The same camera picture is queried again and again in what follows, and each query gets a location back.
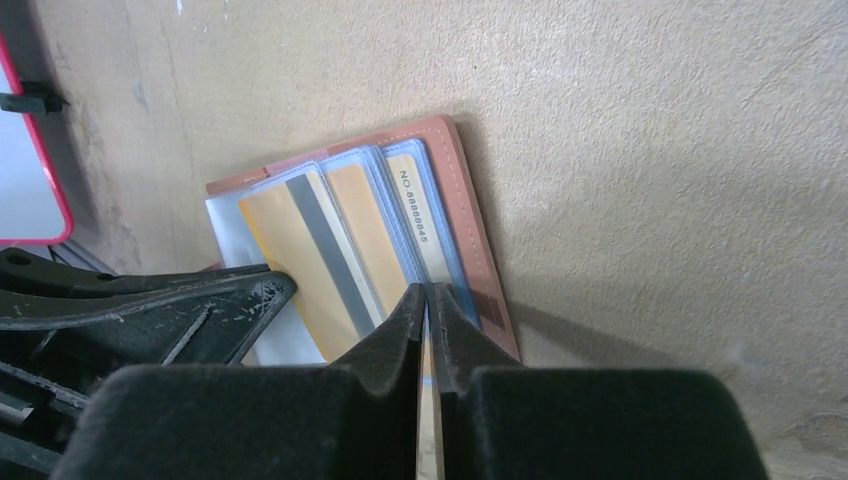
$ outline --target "red plastic edge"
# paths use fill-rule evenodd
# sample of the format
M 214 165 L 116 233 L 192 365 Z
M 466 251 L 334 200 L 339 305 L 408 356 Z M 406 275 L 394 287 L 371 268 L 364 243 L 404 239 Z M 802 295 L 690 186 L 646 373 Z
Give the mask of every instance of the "red plastic edge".
M 21 86 L 21 81 L 12 65 L 12 58 L 9 55 L 9 49 L 6 47 L 6 40 L 0 34 L 0 64 L 3 65 L 3 72 L 9 80 L 9 87 L 12 93 L 19 95 L 23 93 L 24 88 Z M 27 245 L 55 245 L 64 242 L 74 230 L 74 218 L 71 215 L 71 210 L 68 208 L 68 202 L 65 199 L 65 193 L 56 181 L 56 171 L 53 169 L 53 164 L 47 156 L 47 149 L 44 148 L 44 141 L 41 139 L 41 133 L 35 125 L 32 115 L 25 114 L 24 123 L 26 124 L 29 136 L 32 139 L 32 144 L 41 160 L 41 168 L 44 169 L 44 174 L 47 176 L 47 181 L 50 183 L 50 188 L 53 190 L 53 195 L 56 197 L 56 203 L 59 205 L 59 211 L 62 213 L 62 218 L 65 220 L 65 229 L 56 238 L 31 238 L 31 239 L 6 239 L 0 238 L 0 244 L 27 244 Z

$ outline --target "black bracket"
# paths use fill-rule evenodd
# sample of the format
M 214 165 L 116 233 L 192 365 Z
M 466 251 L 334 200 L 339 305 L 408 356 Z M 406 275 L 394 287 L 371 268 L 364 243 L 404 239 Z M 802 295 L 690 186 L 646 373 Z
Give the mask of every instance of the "black bracket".
M 21 82 L 24 93 L 0 93 L 0 110 L 12 113 L 47 115 L 61 113 L 68 103 L 47 85 L 39 82 Z

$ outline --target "gray stripe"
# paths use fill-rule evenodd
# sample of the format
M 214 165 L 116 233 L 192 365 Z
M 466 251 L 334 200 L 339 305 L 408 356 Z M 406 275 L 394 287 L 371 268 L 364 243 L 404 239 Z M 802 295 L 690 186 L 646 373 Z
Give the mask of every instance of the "gray stripe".
M 324 217 L 324 211 L 315 197 L 315 192 L 312 191 L 309 179 L 305 175 L 300 175 L 287 181 L 286 185 L 289 187 L 297 209 L 303 216 L 303 221 L 306 222 L 306 228 L 309 229 L 318 251 L 321 252 L 321 258 L 324 259 L 327 270 L 330 271 L 330 276 L 333 277 L 333 282 L 335 282 L 342 302 L 344 302 L 350 318 L 353 320 L 356 332 L 360 337 L 368 335 L 374 330 L 371 315 L 365 308 L 365 301 L 359 294 L 353 274 L 347 265 L 347 261 L 345 261 L 344 255 L 342 255 L 339 244 L 336 242 L 333 230 L 330 229 L 330 224 Z

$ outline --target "textured wall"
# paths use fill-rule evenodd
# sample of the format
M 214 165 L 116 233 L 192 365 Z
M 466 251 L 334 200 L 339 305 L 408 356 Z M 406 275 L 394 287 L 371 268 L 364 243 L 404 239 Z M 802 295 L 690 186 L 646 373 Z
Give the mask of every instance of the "textured wall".
M 113 265 L 211 263 L 205 182 L 445 111 L 531 363 L 708 367 L 776 478 L 848 476 L 844 1 L 33 7 Z

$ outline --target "red frame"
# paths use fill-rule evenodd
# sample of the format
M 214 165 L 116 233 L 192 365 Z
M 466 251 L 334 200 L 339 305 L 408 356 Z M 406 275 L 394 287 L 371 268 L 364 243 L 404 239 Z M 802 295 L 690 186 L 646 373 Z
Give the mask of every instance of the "red frame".
M 24 88 L 21 86 L 21 81 L 15 71 L 15 67 L 12 65 L 12 58 L 9 55 L 9 49 L 6 47 L 6 41 L 3 39 L 2 34 L 0 34 L 0 64 L 3 65 L 3 72 L 9 80 L 9 87 L 11 87 L 12 93 L 15 95 L 22 94 Z M 38 132 L 38 128 L 35 125 L 35 120 L 33 120 L 32 115 L 29 114 L 25 114 L 23 117 L 24 123 L 29 131 L 29 136 L 32 139 L 32 144 L 35 147 L 39 160 L 41 160 L 41 167 L 44 169 L 44 175 L 47 177 L 47 182 L 50 184 L 50 189 L 53 190 L 53 195 L 56 197 L 56 203 L 59 205 L 59 211 L 62 213 L 62 218 L 65 220 L 65 229 L 56 238 L 0 238 L 0 245 L 54 245 L 65 241 L 68 236 L 70 236 L 74 229 L 74 219 L 73 216 L 71 216 L 71 210 L 68 208 L 68 202 L 65 200 L 65 194 L 62 192 L 62 188 L 56 181 L 56 171 L 53 169 L 53 164 L 47 156 L 47 150 L 44 148 L 44 142 L 41 139 L 41 134 Z

